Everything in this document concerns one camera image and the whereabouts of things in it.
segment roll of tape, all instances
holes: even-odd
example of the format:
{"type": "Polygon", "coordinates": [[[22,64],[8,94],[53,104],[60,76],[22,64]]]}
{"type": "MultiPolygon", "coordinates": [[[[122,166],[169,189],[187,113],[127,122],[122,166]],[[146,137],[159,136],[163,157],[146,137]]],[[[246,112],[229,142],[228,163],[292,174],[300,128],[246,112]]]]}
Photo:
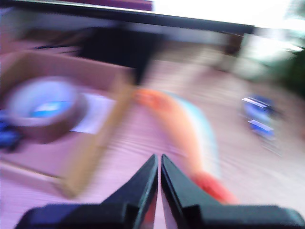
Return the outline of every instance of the roll of tape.
{"type": "Polygon", "coordinates": [[[40,143],[62,137],[84,117],[87,103],[73,82],[49,76],[17,85],[6,101],[9,121],[40,143]]]}

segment blue object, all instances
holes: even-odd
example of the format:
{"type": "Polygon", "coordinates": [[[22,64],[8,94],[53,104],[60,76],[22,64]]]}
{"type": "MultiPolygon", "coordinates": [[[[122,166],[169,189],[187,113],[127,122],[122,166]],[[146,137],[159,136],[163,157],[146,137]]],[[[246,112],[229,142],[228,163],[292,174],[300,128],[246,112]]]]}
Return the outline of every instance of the blue object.
{"type": "Polygon", "coordinates": [[[249,121],[250,123],[250,127],[253,131],[255,131],[257,134],[259,134],[262,137],[266,137],[266,138],[273,138],[274,137],[274,130],[273,128],[260,123],[256,120],[251,120],[249,121]]]}
{"type": "Polygon", "coordinates": [[[48,118],[53,117],[61,112],[64,112],[71,106],[70,102],[67,101],[54,101],[47,102],[39,105],[31,112],[31,117],[35,118],[48,118]]]}
{"type": "Polygon", "coordinates": [[[0,132],[5,131],[9,127],[7,122],[0,121],[0,132]]]}
{"type": "Polygon", "coordinates": [[[272,101],[259,95],[244,98],[244,111],[249,119],[269,124],[272,114],[272,101]]]}
{"type": "Polygon", "coordinates": [[[17,146],[20,139],[21,135],[14,130],[1,131],[0,148],[8,148],[12,150],[17,146]]]}

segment cardboard box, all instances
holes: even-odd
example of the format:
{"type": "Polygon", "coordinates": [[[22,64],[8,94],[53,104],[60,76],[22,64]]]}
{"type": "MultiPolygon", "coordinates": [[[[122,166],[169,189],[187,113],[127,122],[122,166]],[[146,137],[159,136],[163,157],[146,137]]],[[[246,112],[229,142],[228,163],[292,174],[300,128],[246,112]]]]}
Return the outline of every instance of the cardboard box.
{"type": "Polygon", "coordinates": [[[135,89],[131,74],[127,67],[60,54],[10,53],[1,64],[2,108],[16,85],[42,76],[68,77],[78,82],[84,93],[106,96],[115,103],[95,134],[70,131],[48,144],[24,139],[14,153],[1,150],[1,175],[70,198],[78,195],[129,106],[135,89]]]}

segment computer monitor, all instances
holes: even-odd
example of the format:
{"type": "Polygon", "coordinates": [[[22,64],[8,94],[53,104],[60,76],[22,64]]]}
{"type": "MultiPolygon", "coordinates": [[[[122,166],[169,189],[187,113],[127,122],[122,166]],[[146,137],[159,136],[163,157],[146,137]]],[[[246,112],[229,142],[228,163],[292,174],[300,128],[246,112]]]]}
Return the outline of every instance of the computer monitor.
{"type": "MultiPolygon", "coordinates": [[[[84,42],[79,56],[132,67],[136,71],[136,84],[141,83],[149,58],[163,34],[131,31],[126,26],[129,23],[237,34],[238,44],[234,46],[240,45],[244,34],[254,31],[251,20],[240,10],[213,15],[196,0],[2,0],[2,5],[119,22],[112,28],[96,28],[94,35],[84,42]]],[[[239,49],[226,50],[234,53],[239,49]]]]}

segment orange toy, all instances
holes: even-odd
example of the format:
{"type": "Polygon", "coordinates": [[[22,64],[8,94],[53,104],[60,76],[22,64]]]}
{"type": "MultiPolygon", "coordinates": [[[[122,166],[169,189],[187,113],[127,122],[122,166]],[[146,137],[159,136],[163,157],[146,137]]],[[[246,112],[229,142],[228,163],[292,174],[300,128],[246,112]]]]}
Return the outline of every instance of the orange toy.
{"type": "Polygon", "coordinates": [[[158,117],[177,147],[187,154],[191,179],[221,203],[236,203],[216,178],[220,176],[216,143],[201,110],[176,95],[151,89],[139,89],[136,100],[158,117]]]}

